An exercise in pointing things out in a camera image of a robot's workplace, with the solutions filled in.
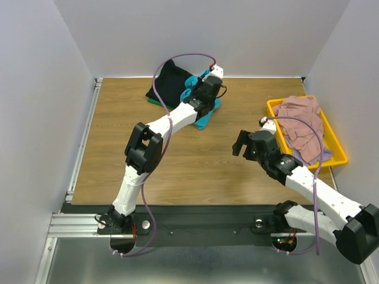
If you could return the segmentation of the turquoise t shirt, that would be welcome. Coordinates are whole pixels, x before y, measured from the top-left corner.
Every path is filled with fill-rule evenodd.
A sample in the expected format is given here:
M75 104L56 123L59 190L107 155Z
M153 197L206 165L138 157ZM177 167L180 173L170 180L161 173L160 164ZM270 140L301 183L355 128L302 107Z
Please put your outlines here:
M185 81L185 90L180 96L181 102L189 103L197 111L194 122L198 130L207 126L213 112L220 106L223 80L214 74L214 70L205 70L199 76L190 76Z

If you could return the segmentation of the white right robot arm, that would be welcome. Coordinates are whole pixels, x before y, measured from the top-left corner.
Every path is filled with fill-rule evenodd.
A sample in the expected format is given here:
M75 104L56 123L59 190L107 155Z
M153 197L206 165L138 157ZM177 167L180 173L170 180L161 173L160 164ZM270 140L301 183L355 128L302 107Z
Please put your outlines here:
M316 234L335 245L344 258L362 264L378 249L378 208L363 206L332 189L295 157L283 154L275 136L268 130L240 131L232 146L238 156L246 146L243 157L260 164L266 174L282 185L298 192L314 205L310 211L295 202L277 206L273 226L285 231L301 229Z

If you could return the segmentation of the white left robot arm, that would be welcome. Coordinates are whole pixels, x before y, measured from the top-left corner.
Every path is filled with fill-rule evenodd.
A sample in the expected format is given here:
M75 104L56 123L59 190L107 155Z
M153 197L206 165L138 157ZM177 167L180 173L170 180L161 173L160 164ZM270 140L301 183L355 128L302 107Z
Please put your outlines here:
M126 169L117 197L107 214L95 216L98 234L127 234L136 231L132 213L147 177L164 155L163 146L180 129L205 117L215 106L223 85L223 73L212 71L202 78L174 110L162 118L136 124L125 149Z

